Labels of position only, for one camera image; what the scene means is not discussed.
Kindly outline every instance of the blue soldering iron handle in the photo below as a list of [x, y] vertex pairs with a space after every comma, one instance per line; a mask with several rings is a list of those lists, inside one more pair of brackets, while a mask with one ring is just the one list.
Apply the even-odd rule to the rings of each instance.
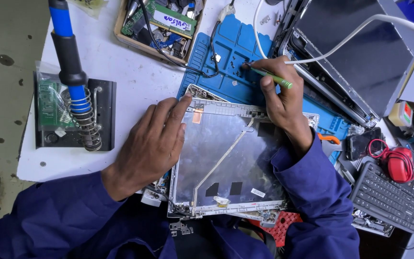
[[76, 36], [73, 34], [69, 17], [68, 3], [66, 0], [49, 0], [54, 31], [51, 33], [60, 63], [60, 82], [68, 86], [69, 95], [73, 101], [71, 111], [73, 113], [85, 113], [89, 111], [84, 86], [87, 85], [87, 75], [82, 70], [79, 59]]

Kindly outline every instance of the keyboard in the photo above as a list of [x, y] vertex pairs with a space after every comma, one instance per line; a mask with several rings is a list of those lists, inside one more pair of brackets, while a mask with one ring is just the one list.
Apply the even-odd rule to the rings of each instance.
[[414, 189], [396, 183], [375, 163], [364, 164], [349, 198], [354, 208], [414, 233]]

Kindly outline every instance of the green screwdriver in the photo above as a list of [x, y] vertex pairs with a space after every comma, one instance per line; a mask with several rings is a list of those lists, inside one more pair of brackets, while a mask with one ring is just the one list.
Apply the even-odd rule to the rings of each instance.
[[246, 63], [247, 65], [250, 66], [250, 69], [255, 71], [256, 73], [262, 75], [262, 76], [271, 76], [273, 81], [277, 84], [279, 84], [282, 87], [285, 87], [287, 89], [292, 88], [292, 83], [290, 83], [289, 81], [283, 79], [282, 77], [278, 77], [276, 75], [274, 75], [273, 73], [270, 73], [266, 70], [260, 70], [260, 69], [256, 69], [256, 68], [252, 68], [252, 64], [251, 63]]

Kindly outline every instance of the person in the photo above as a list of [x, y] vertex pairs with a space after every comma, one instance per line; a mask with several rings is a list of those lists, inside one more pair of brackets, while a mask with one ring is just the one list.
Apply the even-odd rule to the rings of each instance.
[[[293, 83], [276, 94], [271, 77], [260, 82], [271, 121], [293, 146], [282, 147], [270, 161], [303, 220], [287, 230], [285, 257], [359, 258], [351, 188], [308, 126], [303, 79], [287, 60], [252, 64]], [[143, 204], [134, 194], [176, 164], [190, 103], [186, 94], [150, 105], [106, 169], [20, 192], [12, 212], [0, 219], [0, 258], [273, 258], [262, 241], [236, 228], [240, 218], [225, 214], [191, 220], [194, 233], [172, 237], [167, 207]]]

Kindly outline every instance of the blue silicone repair mat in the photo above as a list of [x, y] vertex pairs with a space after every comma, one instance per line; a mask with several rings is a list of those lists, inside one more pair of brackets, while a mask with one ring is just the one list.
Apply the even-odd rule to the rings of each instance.
[[[258, 38], [263, 52], [268, 53], [272, 40], [263, 34], [259, 34]], [[261, 76], [253, 71], [241, 70], [243, 62], [261, 59], [252, 25], [241, 23], [234, 14], [228, 15], [218, 26], [213, 44], [215, 52], [221, 56], [218, 63], [220, 74], [206, 78], [187, 70], [178, 97], [185, 93], [189, 84], [195, 84], [232, 103], [265, 106], [265, 97], [259, 87]], [[211, 75], [215, 73], [212, 56], [210, 36], [199, 33], [188, 65]], [[303, 98], [303, 112], [320, 115], [317, 132], [335, 135], [340, 140], [346, 138], [350, 124], [307, 96]], [[339, 154], [333, 152], [330, 156], [333, 164]]]

